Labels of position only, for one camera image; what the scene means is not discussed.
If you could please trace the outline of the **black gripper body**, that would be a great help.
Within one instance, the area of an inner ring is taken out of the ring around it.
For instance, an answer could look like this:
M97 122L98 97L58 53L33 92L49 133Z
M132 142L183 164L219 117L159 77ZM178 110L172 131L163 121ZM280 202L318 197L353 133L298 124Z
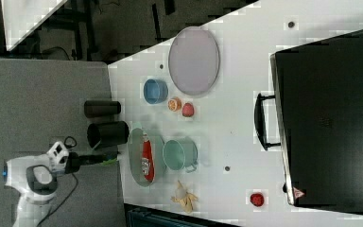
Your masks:
M116 160L117 156L111 154L78 155L75 152L70 152L65 164L64 173L65 174L75 173L78 172L82 166L107 164L108 162Z

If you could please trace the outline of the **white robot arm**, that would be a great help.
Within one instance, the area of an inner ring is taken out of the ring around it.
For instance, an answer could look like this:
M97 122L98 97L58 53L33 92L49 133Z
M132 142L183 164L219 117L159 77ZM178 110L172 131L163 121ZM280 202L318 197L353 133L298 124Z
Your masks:
M110 154L78 155L71 148L58 141L41 155L5 161L5 186L20 193L13 227L37 227L50 215L51 202L57 196L58 177L76 173L82 166L116 160Z

